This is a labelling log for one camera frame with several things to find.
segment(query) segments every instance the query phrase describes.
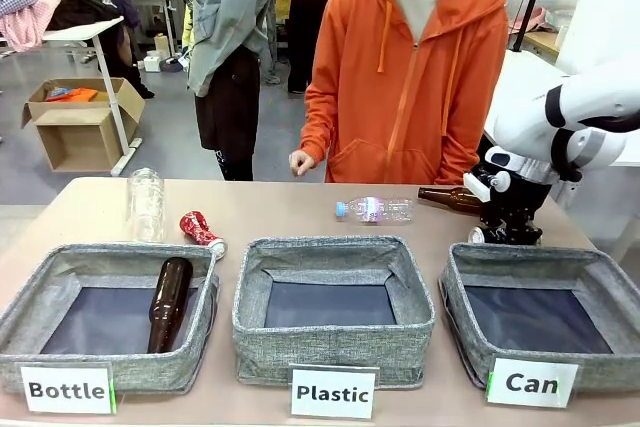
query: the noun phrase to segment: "bottle label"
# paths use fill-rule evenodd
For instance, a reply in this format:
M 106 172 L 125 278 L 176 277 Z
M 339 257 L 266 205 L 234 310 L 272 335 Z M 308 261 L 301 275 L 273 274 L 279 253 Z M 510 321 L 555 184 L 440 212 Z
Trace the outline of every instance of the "bottle label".
M 379 222 L 382 214 L 382 202 L 376 197 L 367 197 L 365 222 Z

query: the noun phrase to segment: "crushed red can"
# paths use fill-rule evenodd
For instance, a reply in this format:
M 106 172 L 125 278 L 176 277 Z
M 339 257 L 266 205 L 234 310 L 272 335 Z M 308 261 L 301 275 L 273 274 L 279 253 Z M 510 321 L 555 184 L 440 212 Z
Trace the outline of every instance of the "crushed red can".
M 180 219 L 180 230 L 193 238 L 198 244 L 210 247 L 218 260 L 227 253 L 227 243 L 209 230 L 207 220 L 197 210 L 186 213 Z

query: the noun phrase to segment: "black shorts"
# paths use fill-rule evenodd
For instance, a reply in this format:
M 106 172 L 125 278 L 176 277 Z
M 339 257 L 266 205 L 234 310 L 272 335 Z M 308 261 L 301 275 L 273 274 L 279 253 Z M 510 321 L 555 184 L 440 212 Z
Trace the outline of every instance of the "black shorts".
M 226 162 L 250 159 L 256 145 L 260 104 L 258 57 L 238 47 L 215 71 L 209 92 L 196 96 L 200 143 Z

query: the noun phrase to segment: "person in gray jacket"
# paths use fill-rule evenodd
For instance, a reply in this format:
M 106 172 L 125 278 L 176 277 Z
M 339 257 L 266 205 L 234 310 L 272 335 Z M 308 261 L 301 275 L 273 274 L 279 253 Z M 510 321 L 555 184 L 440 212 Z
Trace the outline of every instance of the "person in gray jacket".
M 193 0 L 189 87 L 200 143 L 216 153 L 225 180 L 253 180 L 268 2 Z

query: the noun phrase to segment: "orange hoodie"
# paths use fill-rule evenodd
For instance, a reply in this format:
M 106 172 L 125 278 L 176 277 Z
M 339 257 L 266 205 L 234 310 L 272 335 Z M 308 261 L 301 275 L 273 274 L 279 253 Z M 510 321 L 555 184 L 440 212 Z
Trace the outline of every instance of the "orange hoodie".
M 396 0 L 329 0 L 301 148 L 327 182 L 461 184 L 507 46 L 505 0 L 438 0 L 414 45 Z

